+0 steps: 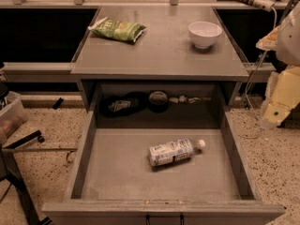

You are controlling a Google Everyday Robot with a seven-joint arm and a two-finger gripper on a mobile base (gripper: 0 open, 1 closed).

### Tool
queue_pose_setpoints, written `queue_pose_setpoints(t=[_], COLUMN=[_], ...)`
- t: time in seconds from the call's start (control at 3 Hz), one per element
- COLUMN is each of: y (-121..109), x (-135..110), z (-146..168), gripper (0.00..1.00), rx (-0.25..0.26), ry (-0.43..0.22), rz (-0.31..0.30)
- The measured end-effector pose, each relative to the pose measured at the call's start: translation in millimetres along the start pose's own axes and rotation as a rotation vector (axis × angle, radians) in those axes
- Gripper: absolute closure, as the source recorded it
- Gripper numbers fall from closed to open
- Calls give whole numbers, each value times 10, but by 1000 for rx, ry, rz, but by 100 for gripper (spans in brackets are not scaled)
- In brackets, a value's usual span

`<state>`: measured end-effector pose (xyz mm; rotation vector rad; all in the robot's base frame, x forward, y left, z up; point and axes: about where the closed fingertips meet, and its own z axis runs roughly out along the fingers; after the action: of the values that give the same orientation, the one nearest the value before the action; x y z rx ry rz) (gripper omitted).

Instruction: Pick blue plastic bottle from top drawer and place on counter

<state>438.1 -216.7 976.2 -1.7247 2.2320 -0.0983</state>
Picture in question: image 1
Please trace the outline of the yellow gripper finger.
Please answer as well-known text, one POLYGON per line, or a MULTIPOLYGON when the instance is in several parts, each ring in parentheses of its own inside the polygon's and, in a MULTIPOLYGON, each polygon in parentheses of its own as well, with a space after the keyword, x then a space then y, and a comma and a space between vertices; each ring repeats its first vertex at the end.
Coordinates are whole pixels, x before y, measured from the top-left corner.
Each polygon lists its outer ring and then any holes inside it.
POLYGON ((256 43, 256 47, 263 51, 274 51, 278 43, 278 30, 279 27, 275 27, 268 35, 256 43))
POLYGON ((300 67, 287 66, 282 72, 272 72, 261 106, 259 124, 262 128, 279 126, 300 103, 300 67))

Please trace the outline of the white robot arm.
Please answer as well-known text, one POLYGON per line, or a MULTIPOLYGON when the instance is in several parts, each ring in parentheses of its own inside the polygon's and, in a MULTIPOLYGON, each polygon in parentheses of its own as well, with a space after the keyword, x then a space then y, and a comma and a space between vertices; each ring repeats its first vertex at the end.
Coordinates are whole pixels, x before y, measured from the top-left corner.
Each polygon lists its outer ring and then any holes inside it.
POLYGON ((260 126, 279 126, 300 103, 300 4, 284 18, 281 24, 261 38, 256 47, 275 51, 276 58, 287 67, 280 73, 272 72, 261 106, 260 126))

